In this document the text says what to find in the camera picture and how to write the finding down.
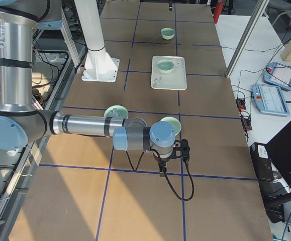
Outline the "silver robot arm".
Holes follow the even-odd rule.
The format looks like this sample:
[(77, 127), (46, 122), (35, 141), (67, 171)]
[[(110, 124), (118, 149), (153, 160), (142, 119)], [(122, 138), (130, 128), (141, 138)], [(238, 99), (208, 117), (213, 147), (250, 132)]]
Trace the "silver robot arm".
[(77, 134), (112, 138), (114, 148), (152, 152), (160, 175), (166, 163), (188, 158), (186, 140), (175, 138), (173, 126), (122, 114), (83, 116), (38, 110), (32, 103), (33, 29), (39, 24), (62, 26), (61, 1), (0, 1), (0, 149), (20, 149), (40, 138)]

